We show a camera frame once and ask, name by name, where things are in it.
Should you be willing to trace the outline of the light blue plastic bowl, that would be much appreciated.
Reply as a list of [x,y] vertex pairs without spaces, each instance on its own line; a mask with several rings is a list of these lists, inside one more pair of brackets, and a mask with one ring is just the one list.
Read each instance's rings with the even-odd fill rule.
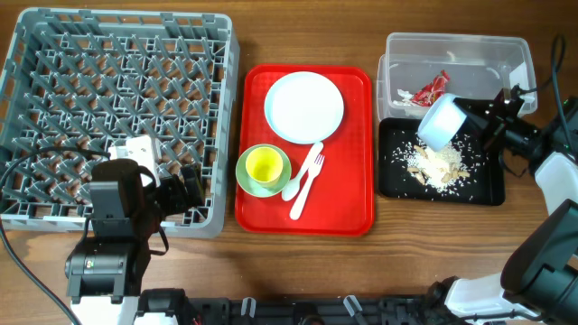
[[444,94],[429,108],[417,136],[432,150],[442,150],[458,133],[467,116],[455,103],[457,96]]

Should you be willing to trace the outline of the red snack wrapper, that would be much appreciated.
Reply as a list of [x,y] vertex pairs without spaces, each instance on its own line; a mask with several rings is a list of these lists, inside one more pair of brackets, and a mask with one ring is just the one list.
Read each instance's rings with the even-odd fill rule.
[[419,107],[430,107],[438,98],[445,94],[446,86],[450,80],[451,78],[447,72],[441,70],[430,83],[410,98],[410,102]]

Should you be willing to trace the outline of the green plastic saucer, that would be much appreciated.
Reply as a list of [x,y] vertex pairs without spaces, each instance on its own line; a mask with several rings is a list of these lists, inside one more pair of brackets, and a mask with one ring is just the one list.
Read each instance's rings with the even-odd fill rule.
[[[253,181],[247,174],[245,163],[249,152],[257,148],[258,146],[271,146],[275,148],[283,157],[284,168],[281,174],[281,177],[278,183],[272,187],[264,188]],[[258,198],[268,198],[272,197],[279,192],[286,186],[287,182],[290,181],[292,174],[292,166],[288,156],[283,152],[280,148],[271,145],[271,144],[257,144],[248,149],[246,149],[238,158],[237,166],[236,166],[236,178],[238,185],[243,189],[244,192],[250,194],[251,196],[258,197]]]

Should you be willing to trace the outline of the rice and food scraps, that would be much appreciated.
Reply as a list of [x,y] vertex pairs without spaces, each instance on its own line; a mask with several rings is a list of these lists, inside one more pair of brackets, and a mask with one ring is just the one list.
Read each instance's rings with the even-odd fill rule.
[[460,190],[478,183],[475,176],[487,159],[481,153],[475,153],[473,145],[465,140],[450,141],[443,149],[435,151],[417,139],[403,142],[387,161],[402,169],[402,182],[408,183],[411,178],[424,193],[460,197]]

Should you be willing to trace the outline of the yellow plastic cup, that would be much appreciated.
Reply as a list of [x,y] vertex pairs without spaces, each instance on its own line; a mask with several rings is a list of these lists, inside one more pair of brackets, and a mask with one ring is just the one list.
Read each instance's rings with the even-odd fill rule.
[[271,146],[252,149],[246,159],[248,176],[264,188],[276,185],[281,177],[284,162],[282,155]]

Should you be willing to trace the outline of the white paper napkin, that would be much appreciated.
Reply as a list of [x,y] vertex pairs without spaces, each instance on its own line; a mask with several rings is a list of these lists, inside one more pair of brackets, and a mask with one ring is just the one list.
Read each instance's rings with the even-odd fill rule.
[[401,99],[400,100],[393,100],[392,103],[394,105],[406,106],[406,107],[418,107],[418,104],[416,104],[413,101],[414,95],[412,93],[405,91],[405,90],[402,90],[402,89],[399,89],[397,91],[397,94],[398,94],[398,96],[401,97]]

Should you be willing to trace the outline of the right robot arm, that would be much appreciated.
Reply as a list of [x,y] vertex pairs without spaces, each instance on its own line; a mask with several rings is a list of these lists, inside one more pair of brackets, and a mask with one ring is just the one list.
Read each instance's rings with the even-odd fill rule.
[[577,270],[568,264],[577,254],[577,100],[557,99],[557,117],[540,129],[519,118],[522,93],[505,88],[492,100],[445,94],[418,127],[419,138],[435,151],[466,130],[486,153],[523,157],[548,211],[501,273],[452,282],[444,301],[450,324],[577,322]]

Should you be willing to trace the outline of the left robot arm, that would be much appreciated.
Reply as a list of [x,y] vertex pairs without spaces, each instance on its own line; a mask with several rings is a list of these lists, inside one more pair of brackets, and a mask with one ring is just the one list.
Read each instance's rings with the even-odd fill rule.
[[164,307],[172,322],[192,322],[192,307],[181,290],[161,290],[140,302],[145,270],[156,253],[148,240],[162,235],[169,216],[199,206],[204,190],[200,168],[186,165],[179,175],[156,179],[130,159],[115,159],[92,170],[93,212],[65,263],[67,294],[83,324],[130,324]]

